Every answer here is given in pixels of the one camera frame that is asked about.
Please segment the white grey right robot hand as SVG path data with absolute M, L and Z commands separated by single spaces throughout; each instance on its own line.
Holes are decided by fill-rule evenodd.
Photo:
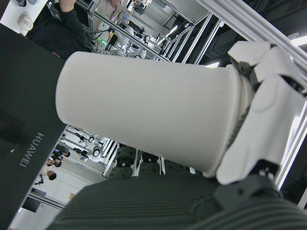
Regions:
M 75 52 L 60 120 L 127 145 L 51 230 L 304 230 L 276 184 L 307 110 L 307 83 L 271 42 L 235 43 L 226 67 Z M 143 152 L 137 176 L 128 150 Z

